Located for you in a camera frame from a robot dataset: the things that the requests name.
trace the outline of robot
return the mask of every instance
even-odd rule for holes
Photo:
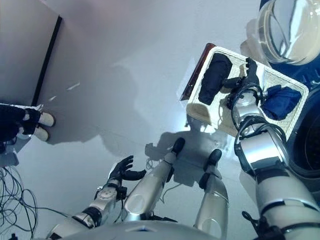
[[[288,167],[286,136],[277,125],[268,123],[258,108],[263,101],[259,79],[247,60],[247,77],[231,79],[228,107],[238,130],[234,151],[242,169],[256,182],[256,199],[260,218],[242,215],[257,232],[257,240],[320,239],[320,208],[312,194]],[[176,140],[172,151],[149,173],[131,171],[133,156],[119,162],[100,187],[88,208],[56,225],[47,239],[57,240],[225,240],[228,226],[228,194],[217,169],[222,152],[215,149],[203,167],[199,181],[204,196],[193,227],[169,218],[152,215],[165,184],[170,181],[173,163],[185,140]],[[137,181],[127,196],[122,180]],[[123,201],[121,221],[104,224],[117,201]]]

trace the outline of white basket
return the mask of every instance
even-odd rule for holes
[[[198,99],[199,92],[201,89],[201,81],[204,77],[207,68],[209,67],[214,53],[224,54],[232,62],[232,69],[228,77],[229,79],[243,76],[246,74],[243,67],[246,64],[245,56],[227,50],[223,47],[212,48],[207,58],[205,59],[204,64],[199,73],[198,79],[196,80],[192,94],[186,107],[186,112],[191,117],[209,125],[212,125],[214,128],[224,131],[235,137],[237,135],[237,129],[235,128],[232,122],[231,111],[226,106],[226,98],[230,93],[230,90],[222,88],[222,90],[218,92],[218,94],[214,97],[211,105],[206,105],[200,102]],[[291,89],[299,91],[302,95],[299,103],[295,106],[293,111],[287,115],[287,117],[284,120],[272,120],[264,114],[264,117],[269,123],[276,124],[284,130],[285,135],[288,139],[307,100],[309,90],[302,83],[288,76],[285,76],[282,73],[273,70],[270,67],[264,66],[264,89],[266,90],[267,88],[272,87],[274,85],[281,85],[283,88],[289,87]]]

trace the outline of person's foot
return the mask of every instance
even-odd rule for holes
[[[39,123],[48,127],[52,127],[56,123],[54,116],[47,112],[42,112],[39,118]]]
[[[34,130],[33,135],[35,135],[41,141],[47,142],[50,138],[49,133],[44,128],[37,126]]]

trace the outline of blue cloth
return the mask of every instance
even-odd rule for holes
[[[299,91],[287,86],[281,88],[281,85],[269,87],[267,92],[267,98],[261,108],[268,118],[277,121],[285,119],[302,97]]]

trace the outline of white floor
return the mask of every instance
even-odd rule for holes
[[[39,101],[57,124],[49,144],[33,138],[18,154],[24,186],[34,191],[38,205],[75,214],[88,206],[114,162],[132,154],[137,170],[148,159],[155,165],[183,135],[186,149],[165,189],[182,185],[166,194],[155,214],[192,226],[203,197],[195,182],[202,172],[195,166],[222,148],[219,169],[230,200],[227,238],[253,239],[241,211],[256,217],[257,210],[240,183],[232,138],[188,132],[179,97],[206,43],[240,53],[260,1],[45,2],[63,18]],[[45,237],[61,220],[41,211],[36,237]],[[21,239],[28,236],[16,232]]]

